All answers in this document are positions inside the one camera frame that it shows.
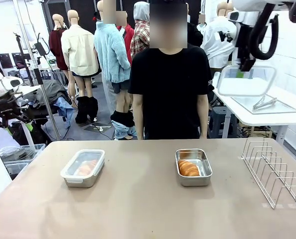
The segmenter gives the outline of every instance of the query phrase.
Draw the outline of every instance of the dark red jacket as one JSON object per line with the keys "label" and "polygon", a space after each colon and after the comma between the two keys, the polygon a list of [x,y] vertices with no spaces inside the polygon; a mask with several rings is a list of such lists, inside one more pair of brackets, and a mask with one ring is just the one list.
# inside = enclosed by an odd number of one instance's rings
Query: dark red jacket
{"label": "dark red jacket", "polygon": [[57,67],[63,71],[67,71],[68,67],[66,66],[64,55],[62,51],[62,42],[60,38],[63,34],[63,29],[52,30],[49,34],[49,49],[56,57]]}
{"label": "dark red jacket", "polygon": [[125,40],[125,46],[126,46],[126,51],[127,51],[127,57],[128,57],[128,61],[130,63],[130,65],[132,65],[133,61],[132,58],[130,56],[130,43],[132,41],[132,38],[134,36],[134,30],[132,29],[132,27],[127,24],[127,26],[125,27],[125,33],[124,33],[124,40]]}

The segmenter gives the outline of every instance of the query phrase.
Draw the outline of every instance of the red jacket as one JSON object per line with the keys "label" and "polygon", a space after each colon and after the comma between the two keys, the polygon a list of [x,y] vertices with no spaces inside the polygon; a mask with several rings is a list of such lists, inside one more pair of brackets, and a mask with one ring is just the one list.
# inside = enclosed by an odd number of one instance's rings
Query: red jacket
{"label": "red jacket", "polygon": [[133,62],[130,55],[130,43],[132,41],[133,36],[134,36],[134,30],[129,24],[127,24],[127,26],[125,27],[124,40],[126,45],[127,57],[130,65],[132,65],[132,62]]}

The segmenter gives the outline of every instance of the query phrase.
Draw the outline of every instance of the gray hood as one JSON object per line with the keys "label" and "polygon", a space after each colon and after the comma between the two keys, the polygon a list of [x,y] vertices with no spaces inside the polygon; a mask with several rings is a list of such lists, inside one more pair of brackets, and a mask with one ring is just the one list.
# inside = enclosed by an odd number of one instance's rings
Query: gray hood
{"label": "gray hood", "polygon": [[134,20],[149,21],[149,3],[145,1],[135,3]]}

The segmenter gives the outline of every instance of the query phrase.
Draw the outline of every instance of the wire rack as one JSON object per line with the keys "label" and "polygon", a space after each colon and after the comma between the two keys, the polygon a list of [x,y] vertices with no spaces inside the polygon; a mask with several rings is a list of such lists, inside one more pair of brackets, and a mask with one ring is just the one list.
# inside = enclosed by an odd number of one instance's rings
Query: wire rack
{"label": "wire rack", "polygon": [[294,172],[264,138],[247,138],[242,159],[273,209],[289,200],[296,202]]}

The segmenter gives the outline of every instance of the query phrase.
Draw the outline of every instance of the stainless steel food container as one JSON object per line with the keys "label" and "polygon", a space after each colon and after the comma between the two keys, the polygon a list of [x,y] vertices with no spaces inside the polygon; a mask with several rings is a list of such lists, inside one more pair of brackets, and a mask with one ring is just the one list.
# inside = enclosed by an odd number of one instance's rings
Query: stainless steel food container
{"label": "stainless steel food container", "polygon": [[[175,153],[178,179],[182,186],[207,186],[210,183],[212,169],[205,152],[199,148],[179,149]],[[185,160],[197,165],[199,177],[182,176],[179,172],[178,161]]]}
{"label": "stainless steel food container", "polygon": [[[85,176],[76,175],[79,167],[87,161],[97,160],[94,169]],[[78,151],[61,171],[68,187],[90,188],[92,187],[105,164],[105,152],[99,149],[83,149]]]}

